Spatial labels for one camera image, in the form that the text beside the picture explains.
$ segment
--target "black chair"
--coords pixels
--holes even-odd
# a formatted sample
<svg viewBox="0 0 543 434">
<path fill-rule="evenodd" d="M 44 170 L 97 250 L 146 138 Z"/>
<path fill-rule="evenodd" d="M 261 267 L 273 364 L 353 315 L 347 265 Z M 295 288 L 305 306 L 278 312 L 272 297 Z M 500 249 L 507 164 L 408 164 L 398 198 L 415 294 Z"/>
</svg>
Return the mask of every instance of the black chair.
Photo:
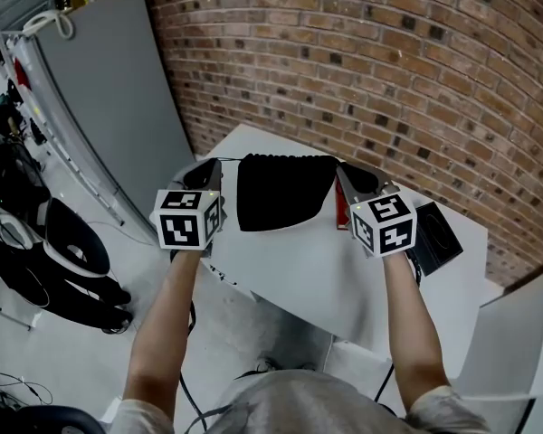
<svg viewBox="0 0 543 434">
<path fill-rule="evenodd" d="M 24 434 L 62 434 L 68 428 L 84 434 L 105 434 L 104 428 L 86 411 L 56 405 L 22 407 L 15 414 L 18 432 Z"/>
<path fill-rule="evenodd" d="M 24 144 L 0 137 L 0 277 L 6 285 L 58 316 L 120 333 L 133 318 L 124 310 L 130 294 L 109 272 L 97 233 L 51 197 Z"/>
</svg>

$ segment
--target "shirt sleeve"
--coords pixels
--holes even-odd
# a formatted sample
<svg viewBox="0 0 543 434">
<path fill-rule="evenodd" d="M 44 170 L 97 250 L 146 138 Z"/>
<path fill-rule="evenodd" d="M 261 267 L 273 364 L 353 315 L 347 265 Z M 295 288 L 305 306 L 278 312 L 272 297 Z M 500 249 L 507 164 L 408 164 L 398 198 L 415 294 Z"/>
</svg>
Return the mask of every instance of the shirt sleeve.
<svg viewBox="0 0 543 434">
<path fill-rule="evenodd" d="M 452 387 L 441 386 L 422 395 L 406 415 L 413 428 L 451 434 L 490 434 L 482 416 L 465 407 Z"/>
<path fill-rule="evenodd" d="M 122 401 L 109 434 L 174 434 L 173 423 L 155 405 L 145 401 Z"/>
</svg>

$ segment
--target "person's arm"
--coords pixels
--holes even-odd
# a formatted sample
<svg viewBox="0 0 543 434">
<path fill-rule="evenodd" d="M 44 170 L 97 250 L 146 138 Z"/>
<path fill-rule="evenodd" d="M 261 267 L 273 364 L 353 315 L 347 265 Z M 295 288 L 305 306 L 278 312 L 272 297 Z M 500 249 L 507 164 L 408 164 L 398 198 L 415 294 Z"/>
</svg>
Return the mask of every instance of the person's arm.
<svg viewBox="0 0 543 434">
<path fill-rule="evenodd" d="M 201 251 L 179 251 L 137 331 L 123 399 L 159 407 L 171 420 L 187 347 L 189 308 Z"/>
<path fill-rule="evenodd" d="M 449 382 L 436 328 L 406 255 L 384 257 L 384 272 L 390 353 L 400 397 L 409 411 L 421 395 Z"/>
</svg>

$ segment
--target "black device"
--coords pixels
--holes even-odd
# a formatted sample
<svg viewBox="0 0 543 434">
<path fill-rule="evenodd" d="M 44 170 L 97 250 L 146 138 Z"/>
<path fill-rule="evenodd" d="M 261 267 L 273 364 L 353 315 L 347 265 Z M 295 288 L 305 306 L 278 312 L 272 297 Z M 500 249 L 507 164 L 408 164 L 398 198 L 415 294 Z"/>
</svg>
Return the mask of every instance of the black device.
<svg viewBox="0 0 543 434">
<path fill-rule="evenodd" d="M 413 253 L 425 276 L 461 252 L 461 243 L 436 203 L 428 203 L 416 209 L 416 244 Z"/>
</svg>

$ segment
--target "gray panel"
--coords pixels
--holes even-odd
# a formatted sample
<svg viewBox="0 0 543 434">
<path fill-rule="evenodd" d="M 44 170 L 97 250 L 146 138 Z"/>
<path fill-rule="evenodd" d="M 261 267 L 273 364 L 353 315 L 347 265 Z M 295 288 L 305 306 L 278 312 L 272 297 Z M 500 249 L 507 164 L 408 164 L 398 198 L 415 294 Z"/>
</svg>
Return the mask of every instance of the gray panel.
<svg viewBox="0 0 543 434">
<path fill-rule="evenodd" d="M 97 0 L 73 12 L 75 35 L 37 35 L 82 134 L 147 219 L 155 196 L 195 160 L 171 97 L 144 0 Z"/>
</svg>

